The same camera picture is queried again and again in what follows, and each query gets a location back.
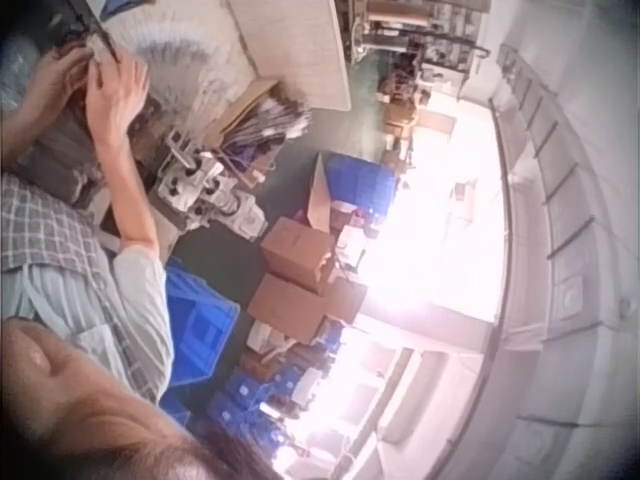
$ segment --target box lid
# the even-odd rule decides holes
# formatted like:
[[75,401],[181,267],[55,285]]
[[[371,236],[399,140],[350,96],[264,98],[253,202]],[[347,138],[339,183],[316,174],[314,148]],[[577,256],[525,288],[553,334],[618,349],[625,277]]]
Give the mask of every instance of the box lid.
[[329,232],[331,226],[331,195],[324,173],[322,155],[318,154],[316,169],[311,180],[309,204],[307,205],[307,221],[312,228]]

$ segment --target plaid shirt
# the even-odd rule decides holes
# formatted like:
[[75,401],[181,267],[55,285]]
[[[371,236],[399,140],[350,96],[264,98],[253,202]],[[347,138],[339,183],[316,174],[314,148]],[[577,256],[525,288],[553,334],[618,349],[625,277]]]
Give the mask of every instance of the plaid shirt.
[[99,268],[100,245],[91,216],[26,185],[15,176],[2,175],[2,271],[29,264],[50,265],[84,275],[104,305],[105,318],[124,361],[132,387],[140,396],[157,402],[155,393],[103,294]]

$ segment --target striped shirt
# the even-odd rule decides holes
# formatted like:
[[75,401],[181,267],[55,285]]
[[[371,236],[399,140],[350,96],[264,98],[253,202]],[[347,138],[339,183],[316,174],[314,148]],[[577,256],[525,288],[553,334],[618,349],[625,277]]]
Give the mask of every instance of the striped shirt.
[[[164,268],[159,259],[135,246],[122,251],[112,264],[102,250],[97,257],[100,270],[108,273],[99,286],[102,295],[84,275],[57,266],[26,264],[3,272],[2,318],[39,317],[135,390],[115,338],[120,330],[159,399],[169,383],[173,361]],[[102,298],[116,313],[119,329],[111,328],[105,318]]]

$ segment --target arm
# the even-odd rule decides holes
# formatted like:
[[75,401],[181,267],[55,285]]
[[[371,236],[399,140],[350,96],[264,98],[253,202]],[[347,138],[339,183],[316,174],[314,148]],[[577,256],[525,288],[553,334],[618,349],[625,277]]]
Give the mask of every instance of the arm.
[[40,132],[31,128],[28,120],[20,111],[12,113],[0,124],[0,151],[2,152],[2,170],[18,160],[35,143]]
[[113,216],[121,237],[120,250],[141,245],[158,256],[155,222],[128,138],[111,145],[96,144],[96,154],[111,193]]
[[52,50],[38,62],[20,108],[2,120],[2,169],[35,143],[64,109],[71,94],[84,84],[91,50],[71,45],[66,53]]
[[147,67],[122,48],[118,55],[119,63],[106,57],[100,64],[92,61],[89,65],[87,124],[111,193],[121,250],[137,245],[157,257],[155,222],[127,136],[147,97]]

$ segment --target stack of boxes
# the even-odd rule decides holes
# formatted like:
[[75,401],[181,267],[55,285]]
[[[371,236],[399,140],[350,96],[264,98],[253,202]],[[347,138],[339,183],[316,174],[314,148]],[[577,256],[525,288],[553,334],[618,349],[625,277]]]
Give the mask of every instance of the stack of boxes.
[[367,288],[337,276],[335,238],[280,218],[261,244],[269,272],[247,312],[297,342],[312,344],[325,319],[350,325]]

